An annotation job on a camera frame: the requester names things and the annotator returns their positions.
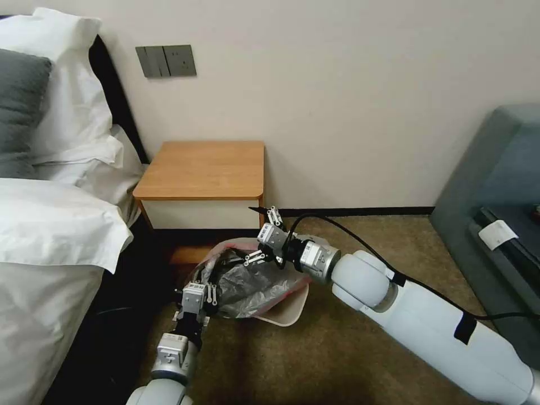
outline white pillow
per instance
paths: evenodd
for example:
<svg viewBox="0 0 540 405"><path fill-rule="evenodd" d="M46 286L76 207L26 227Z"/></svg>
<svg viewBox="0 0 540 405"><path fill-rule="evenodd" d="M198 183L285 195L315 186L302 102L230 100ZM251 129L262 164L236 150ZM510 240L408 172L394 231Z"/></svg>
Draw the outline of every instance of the white pillow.
<svg viewBox="0 0 540 405"><path fill-rule="evenodd" d="M89 264L114 274L133 239L117 206L66 184L0 178L0 262Z"/></svg>
<svg viewBox="0 0 540 405"><path fill-rule="evenodd" d="M100 25L97 19L47 8L0 20L0 48L48 57L55 65L44 100L46 113L31 140L33 164L113 163L122 147L110 136L111 111L88 60Z"/></svg>

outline gray sofa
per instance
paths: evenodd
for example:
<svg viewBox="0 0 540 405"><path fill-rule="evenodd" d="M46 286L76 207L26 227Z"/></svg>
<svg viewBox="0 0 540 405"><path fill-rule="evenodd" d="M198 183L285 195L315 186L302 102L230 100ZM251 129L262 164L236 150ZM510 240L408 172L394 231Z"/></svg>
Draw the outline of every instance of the gray sofa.
<svg viewBox="0 0 540 405"><path fill-rule="evenodd" d="M540 276L540 224L528 215L534 204L540 204L540 104L500 107L485 119L431 215L489 314L540 313L540 289L533 282ZM496 219L523 233L490 251L478 231ZM540 322L505 318L494 324L522 360L540 370Z"/></svg>

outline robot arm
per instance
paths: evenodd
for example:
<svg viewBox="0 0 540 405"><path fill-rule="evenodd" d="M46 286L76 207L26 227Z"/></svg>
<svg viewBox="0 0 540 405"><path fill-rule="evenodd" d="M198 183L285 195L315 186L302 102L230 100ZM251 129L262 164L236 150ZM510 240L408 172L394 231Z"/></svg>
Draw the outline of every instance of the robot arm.
<svg viewBox="0 0 540 405"><path fill-rule="evenodd" d="M278 257L286 236L267 223L258 239ZM338 249L294 237L290 247L284 260L331 284L336 297L469 394L505 405L540 404L540 373L525 365L506 339L460 309L414 282L392 282L394 272L365 251L341 257Z"/></svg>
<svg viewBox="0 0 540 405"><path fill-rule="evenodd" d="M281 218L272 208L260 230L260 250L245 266L260 260L290 261L315 281L332 285L332 293L377 322L390 336L481 401L502 405L540 405L540 373L525 365L512 345L454 305L421 285L397 282L396 274L373 255L345 254L292 235L287 240ZM206 314L215 306L209 285L184 289L176 329L164 334L157 348L153 380L133 392L128 405L190 405L186 385L201 348Z"/></svg>

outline wooden nightstand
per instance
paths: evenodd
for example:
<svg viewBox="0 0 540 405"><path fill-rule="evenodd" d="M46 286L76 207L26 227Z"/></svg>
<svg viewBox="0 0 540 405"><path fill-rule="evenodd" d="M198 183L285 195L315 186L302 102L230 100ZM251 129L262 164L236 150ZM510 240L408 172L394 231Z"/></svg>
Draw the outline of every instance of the wooden nightstand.
<svg viewBox="0 0 540 405"><path fill-rule="evenodd" d="M133 191L154 229L261 225L264 143L165 142Z"/></svg>

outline wooden tabletop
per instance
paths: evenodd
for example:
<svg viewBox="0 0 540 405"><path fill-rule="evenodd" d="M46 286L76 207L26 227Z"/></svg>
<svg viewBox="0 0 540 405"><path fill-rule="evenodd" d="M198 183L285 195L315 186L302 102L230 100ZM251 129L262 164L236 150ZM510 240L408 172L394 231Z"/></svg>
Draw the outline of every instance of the wooden tabletop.
<svg viewBox="0 0 540 405"><path fill-rule="evenodd" d="M262 141L164 142L133 191L139 200L256 200Z"/></svg>

